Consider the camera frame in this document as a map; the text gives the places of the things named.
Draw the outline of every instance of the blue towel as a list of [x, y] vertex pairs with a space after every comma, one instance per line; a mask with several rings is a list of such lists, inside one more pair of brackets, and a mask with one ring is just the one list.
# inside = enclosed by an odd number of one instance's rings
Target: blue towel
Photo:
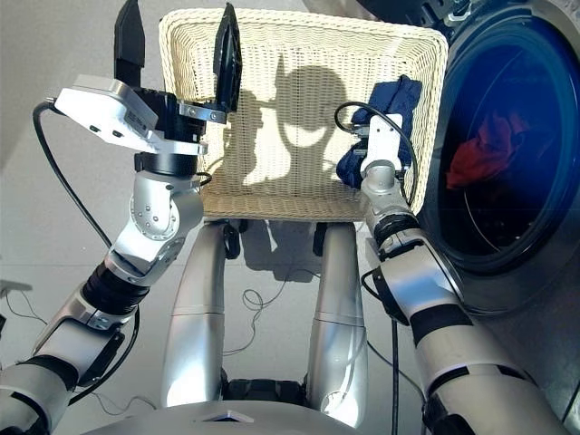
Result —
[[[397, 82], [376, 83], [372, 89], [369, 104], [381, 113], [399, 113], [402, 115], [402, 131], [408, 138], [411, 137], [413, 125], [413, 109], [417, 106], [421, 96], [422, 84], [402, 75]], [[372, 114], [365, 109], [359, 109], [353, 114], [352, 123], [368, 124]], [[344, 184], [351, 188], [360, 189], [361, 163], [364, 160], [364, 150], [367, 150], [368, 140], [361, 140], [340, 159], [336, 165], [336, 175]], [[405, 142], [401, 140], [399, 159], [403, 167], [411, 165], [411, 155]]]

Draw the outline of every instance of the washing machine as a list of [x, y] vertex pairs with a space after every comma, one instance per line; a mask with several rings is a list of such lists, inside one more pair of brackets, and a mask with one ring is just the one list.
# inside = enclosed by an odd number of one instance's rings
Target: washing machine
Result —
[[420, 221], [580, 433], [580, 1], [359, 0], [449, 42]]

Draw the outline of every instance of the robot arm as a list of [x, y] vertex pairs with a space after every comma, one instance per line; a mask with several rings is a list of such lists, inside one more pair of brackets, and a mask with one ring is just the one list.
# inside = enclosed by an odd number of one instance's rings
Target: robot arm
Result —
[[115, 29], [119, 80], [81, 76], [49, 103], [103, 140], [142, 152], [135, 155], [126, 227], [43, 330], [33, 357], [0, 372], [3, 435], [54, 430], [75, 387], [103, 376], [124, 339], [121, 328], [203, 217], [195, 175], [197, 155], [207, 145], [200, 138], [206, 121], [225, 123], [237, 108], [241, 54], [234, 9], [227, 5], [217, 32], [213, 102], [178, 101], [167, 92], [141, 88], [144, 38], [142, 31], [128, 31], [135, 26], [140, 27], [139, 8], [128, 0]]
[[74, 388], [103, 375], [122, 344], [121, 328], [201, 220], [197, 181], [156, 173], [150, 161], [143, 165], [129, 222], [104, 261], [43, 330], [33, 358], [2, 371], [0, 432], [54, 429]]
[[[369, 156], [389, 152], [372, 147]], [[526, 372], [463, 310], [457, 275], [403, 200], [392, 161], [375, 155], [362, 176], [380, 261], [372, 278], [386, 313], [412, 329], [431, 432], [567, 433]]]

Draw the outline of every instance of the red clothing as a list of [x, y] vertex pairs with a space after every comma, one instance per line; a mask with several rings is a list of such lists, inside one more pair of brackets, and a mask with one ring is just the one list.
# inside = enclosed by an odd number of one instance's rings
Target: red clothing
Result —
[[447, 189], [465, 188], [506, 169], [520, 145], [512, 143], [512, 138], [529, 130], [527, 122], [514, 112], [506, 118], [495, 112], [487, 115], [478, 136], [458, 146], [446, 174]]

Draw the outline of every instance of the wicker basket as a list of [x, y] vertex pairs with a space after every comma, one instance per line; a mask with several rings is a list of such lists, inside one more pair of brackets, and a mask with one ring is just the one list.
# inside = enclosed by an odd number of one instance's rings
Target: wicker basket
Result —
[[[172, 12], [159, 24], [168, 92], [189, 101], [214, 94], [213, 50], [222, 9]], [[367, 102], [377, 82], [407, 74], [423, 84], [411, 140], [419, 158], [412, 210], [421, 208], [439, 113], [447, 43], [435, 31], [320, 14], [237, 9], [243, 72], [237, 113], [208, 124], [213, 174], [203, 188], [211, 218], [352, 221], [360, 192], [335, 166], [356, 142], [334, 125], [342, 102]], [[343, 121], [352, 112], [345, 111]], [[410, 185], [412, 174], [407, 174]]]

